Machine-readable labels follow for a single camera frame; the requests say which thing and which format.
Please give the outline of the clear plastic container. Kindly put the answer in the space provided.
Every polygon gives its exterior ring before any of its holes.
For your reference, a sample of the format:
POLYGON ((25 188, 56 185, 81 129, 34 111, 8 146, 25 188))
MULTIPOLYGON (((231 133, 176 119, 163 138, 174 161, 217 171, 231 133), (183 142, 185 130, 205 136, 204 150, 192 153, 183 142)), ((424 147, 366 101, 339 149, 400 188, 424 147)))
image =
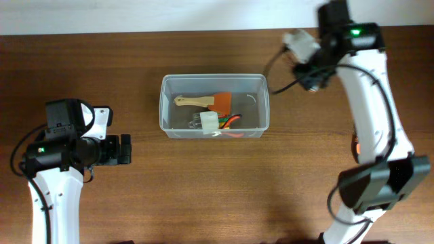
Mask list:
POLYGON ((267 80, 260 74, 163 78, 159 125, 169 138, 259 138, 269 128, 267 80))

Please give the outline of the orange black long-nose pliers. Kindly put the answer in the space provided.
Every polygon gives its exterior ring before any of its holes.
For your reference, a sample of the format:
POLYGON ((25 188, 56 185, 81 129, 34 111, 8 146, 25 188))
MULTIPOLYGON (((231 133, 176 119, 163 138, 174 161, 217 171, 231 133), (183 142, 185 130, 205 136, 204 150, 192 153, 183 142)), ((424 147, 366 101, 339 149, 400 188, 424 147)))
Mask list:
POLYGON ((357 134, 354 132, 351 138, 351 153, 356 163, 359 163, 359 154, 360 154, 360 145, 359 138, 357 134))

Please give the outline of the orange scraper wooden handle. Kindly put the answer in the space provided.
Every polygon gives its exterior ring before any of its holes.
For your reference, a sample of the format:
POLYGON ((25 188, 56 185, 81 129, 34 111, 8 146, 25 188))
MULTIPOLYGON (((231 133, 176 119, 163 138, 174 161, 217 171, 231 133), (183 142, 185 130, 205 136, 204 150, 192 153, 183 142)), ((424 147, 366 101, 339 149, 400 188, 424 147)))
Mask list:
POLYGON ((230 92, 221 92, 197 98, 177 96, 174 98, 174 103, 177 106, 200 106, 217 113, 229 115, 231 113, 231 99, 232 94, 230 92))

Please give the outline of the red handled cutting pliers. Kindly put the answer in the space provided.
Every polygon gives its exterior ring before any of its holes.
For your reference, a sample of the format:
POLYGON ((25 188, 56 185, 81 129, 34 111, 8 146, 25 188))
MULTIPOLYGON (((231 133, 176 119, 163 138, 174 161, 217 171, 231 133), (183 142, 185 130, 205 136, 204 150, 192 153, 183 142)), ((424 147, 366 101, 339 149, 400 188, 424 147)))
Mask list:
MULTIPOLYGON (((240 120, 241 118, 242 118, 241 114, 236 114, 236 115, 218 114, 219 128, 228 130, 231 128, 234 122, 240 120)), ((230 138, 242 138, 245 136, 245 134, 243 132, 221 132, 221 131, 216 131, 212 134, 212 137, 217 137, 217 136, 228 136, 230 138)))

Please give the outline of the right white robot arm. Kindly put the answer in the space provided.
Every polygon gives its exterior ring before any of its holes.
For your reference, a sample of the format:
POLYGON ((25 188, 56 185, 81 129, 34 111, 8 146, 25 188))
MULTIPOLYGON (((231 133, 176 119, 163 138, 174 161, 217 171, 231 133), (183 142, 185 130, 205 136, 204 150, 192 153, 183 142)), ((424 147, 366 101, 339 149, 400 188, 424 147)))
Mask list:
POLYGON ((342 205, 318 241, 360 243, 379 217, 411 195, 431 165, 426 156, 416 156, 399 120, 380 27, 352 21, 346 1, 329 1, 317 15, 317 39, 299 32, 288 41, 298 58, 293 72, 311 91, 339 77, 353 115, 358 163, 339 174, 332 191, 342 205))

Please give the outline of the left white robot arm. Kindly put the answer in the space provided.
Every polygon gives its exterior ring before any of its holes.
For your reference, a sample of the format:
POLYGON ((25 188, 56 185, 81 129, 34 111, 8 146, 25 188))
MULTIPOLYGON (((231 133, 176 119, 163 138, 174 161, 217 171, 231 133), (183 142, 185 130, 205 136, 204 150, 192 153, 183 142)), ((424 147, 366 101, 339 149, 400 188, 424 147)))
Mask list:
POLYGON ((45 105, 47 123, 19 168, 33 200, 33 243, 78 243, 79 202, 86 171, 132 162, 129 134, 108 135, 113 110, 80 99, 45 105))

